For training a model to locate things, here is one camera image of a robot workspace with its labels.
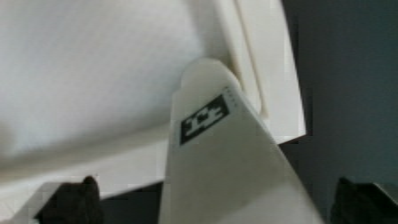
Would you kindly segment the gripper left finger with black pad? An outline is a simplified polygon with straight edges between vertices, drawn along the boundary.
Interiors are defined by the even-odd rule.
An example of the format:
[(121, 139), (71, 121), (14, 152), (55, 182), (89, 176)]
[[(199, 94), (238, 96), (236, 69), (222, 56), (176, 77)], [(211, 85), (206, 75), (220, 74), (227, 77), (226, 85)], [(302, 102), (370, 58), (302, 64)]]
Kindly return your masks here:
[(105, 224), (99, 184), (92, 176), (80, 182), (46, 182), (39, 186), (11, 224)]

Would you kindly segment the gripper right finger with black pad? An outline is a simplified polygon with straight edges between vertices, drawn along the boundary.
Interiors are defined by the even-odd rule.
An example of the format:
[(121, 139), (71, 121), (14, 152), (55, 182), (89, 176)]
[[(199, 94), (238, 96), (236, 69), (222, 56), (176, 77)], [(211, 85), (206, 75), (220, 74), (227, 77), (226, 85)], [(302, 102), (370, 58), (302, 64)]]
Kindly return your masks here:
[(398, 184), (339, 178), (330, 224), (398, 224)]

